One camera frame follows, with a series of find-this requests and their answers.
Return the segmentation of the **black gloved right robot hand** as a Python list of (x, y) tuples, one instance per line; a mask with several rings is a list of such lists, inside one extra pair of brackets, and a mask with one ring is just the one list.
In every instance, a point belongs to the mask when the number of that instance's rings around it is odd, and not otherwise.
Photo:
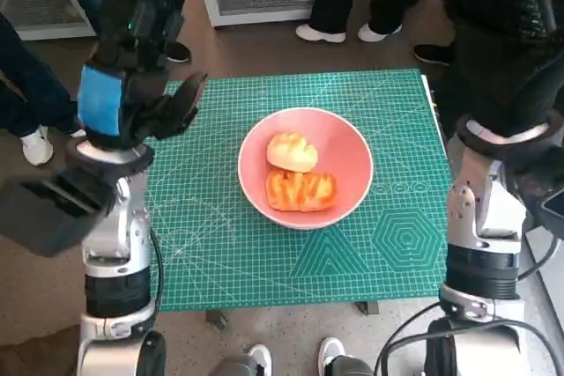
[(563, 86), (553, 0), (442, 1), (455, 29), (434, 96), (445, 135), (463, 116), (505, 137), (546, 123)]

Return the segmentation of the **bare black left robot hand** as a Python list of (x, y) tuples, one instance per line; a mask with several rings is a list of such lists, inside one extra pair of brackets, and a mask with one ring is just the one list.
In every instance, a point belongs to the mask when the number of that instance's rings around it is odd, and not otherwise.
[(182, 29), (184, 1), (103, 0), (99, 41), (78, 90), (78, 118), (94, 147), (125, 151), (147, 137), (177, 136), (196, 116), (204, 73), (165, 92), (165, 48)]

